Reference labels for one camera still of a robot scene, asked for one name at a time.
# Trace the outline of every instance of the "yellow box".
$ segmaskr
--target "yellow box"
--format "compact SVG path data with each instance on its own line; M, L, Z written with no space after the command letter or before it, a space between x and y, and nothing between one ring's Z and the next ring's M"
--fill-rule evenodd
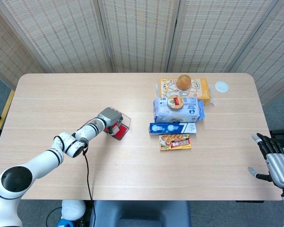
M159 135L160 150L191 149L189 134Z
M171 95L180 95L182 97L197 97L203 100L204 105L210 103L210 90L206 78L191 78L191 88L187 91L181 91L176 86L177 78L162 78L159 81L159 96L169 97Z

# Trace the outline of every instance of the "robotic hand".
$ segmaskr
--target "robotic hand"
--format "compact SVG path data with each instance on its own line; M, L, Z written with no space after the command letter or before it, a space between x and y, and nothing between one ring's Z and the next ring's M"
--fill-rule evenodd
M281 188L283 190L281 197L284 201L284 148L282 148L277 140L263 136L259 133L252 135L252 138L260 147L260 151L266 161L269 174L259 174L251 167L248 167L249 172L254 177L268 182L273 182L275 186Z
M22 227L17 215L18 204L34 181L58 167L64 160L63 153L77 157L88 146L89 141L106 127L108 134L113 135L122 119L120 112L108 107L72 135L63 132L55 136L50 149L29 162L0 174L0 227Z

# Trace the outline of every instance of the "blue chair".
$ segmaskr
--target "blue chair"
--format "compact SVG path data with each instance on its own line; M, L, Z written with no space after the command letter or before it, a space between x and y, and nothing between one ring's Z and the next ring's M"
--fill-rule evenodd
M187 201L95 201L95 211L96 227L191 227Z

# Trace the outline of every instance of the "white robotic arm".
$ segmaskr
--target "white robotic arm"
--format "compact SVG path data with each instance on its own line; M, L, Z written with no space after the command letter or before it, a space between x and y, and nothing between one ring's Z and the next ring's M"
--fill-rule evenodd
M34 181L44 177L64 161L63 153L70 157L78 156L88 142L108 127L122 121L122 114L113 108L106 108L96 118L86 122L72 135L63 132L56 136L50 149L31 159L29 162L14 166L0 174L0 227L22 227L17 215L21 197Z

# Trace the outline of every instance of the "table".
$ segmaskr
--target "table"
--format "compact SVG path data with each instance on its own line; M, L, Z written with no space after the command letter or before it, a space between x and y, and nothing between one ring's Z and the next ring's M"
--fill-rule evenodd
M189 73L229 84L214 91L191 150L160 152L152 101L159 78L181 73L26 74L19 83L0 139L0 173L50 148L60 132L74 132L112 106L131 117L118 141L105 133L89 143L89 182L95 200L279 200L281 190L255 179L252 166L267 173L251 134L268 135L253 78L245 73ZM24 199L88 200L82 155L37 180Z

